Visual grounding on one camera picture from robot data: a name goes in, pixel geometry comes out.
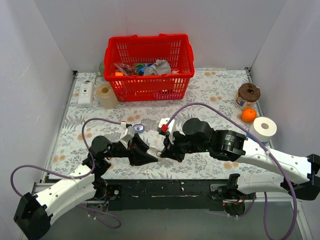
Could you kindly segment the purple earbud charging case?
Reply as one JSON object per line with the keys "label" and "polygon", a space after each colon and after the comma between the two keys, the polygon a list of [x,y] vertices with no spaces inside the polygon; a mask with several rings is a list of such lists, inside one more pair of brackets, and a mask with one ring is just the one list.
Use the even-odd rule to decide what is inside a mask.
{"label": "purple earbud charging case", "polygon": [[145,131],[145,126],[143,124],[135,124],[133,128],[136,133],[143,133]]}

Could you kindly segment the white earbud charging case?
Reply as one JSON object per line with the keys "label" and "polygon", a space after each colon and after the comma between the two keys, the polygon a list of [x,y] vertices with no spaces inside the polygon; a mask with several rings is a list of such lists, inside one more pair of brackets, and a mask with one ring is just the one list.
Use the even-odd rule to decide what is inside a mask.
{"label": "white earbud charging case", "polygon": [[147,150],[147,153],[154,156],[154,157],[157,157],[159,158],[160,155],[161,155],[161,151],[157,148],[154,148],[154,147],[150,147],[148,150]]}

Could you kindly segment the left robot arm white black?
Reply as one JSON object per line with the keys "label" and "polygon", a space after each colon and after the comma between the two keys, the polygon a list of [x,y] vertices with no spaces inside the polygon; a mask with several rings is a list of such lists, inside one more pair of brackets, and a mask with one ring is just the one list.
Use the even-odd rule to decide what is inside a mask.
{"label": "left robot arm white black", "polygon": [[26,193],[19,201],[14,222],[29,240],[39,240],[64,213],[86,200],[108,202],[118,198],[120,186],[108,186],[102,178],[111,167],[110,158],[128,158],[132,166],[158,161],[159,152],[151,149],[138,134],[129,141],[111,142],[97,136],[87,158],[70,174],[36,194]]}

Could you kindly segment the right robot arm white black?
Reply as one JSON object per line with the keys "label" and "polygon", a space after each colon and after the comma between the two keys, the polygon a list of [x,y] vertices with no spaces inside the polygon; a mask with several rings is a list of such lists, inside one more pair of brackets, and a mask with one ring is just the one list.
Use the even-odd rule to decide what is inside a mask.
{"label": "right robot arm white black", "polygon": [[186,154],[209,153],[220,161],[244,163],[265,169],[256,176],[233,173],[225,185],[212,190],[216,199],[237,199],[256,192],[280,192],[297,199],[313,201],[320,193],[320,157],[289,155],[278,150],[264,150],[257,142],[232,130],[215,130],[207,122],[190,118],[176,130],[176,123],[162,118],[159,134],[165,137],[160,157],[181,162]]}

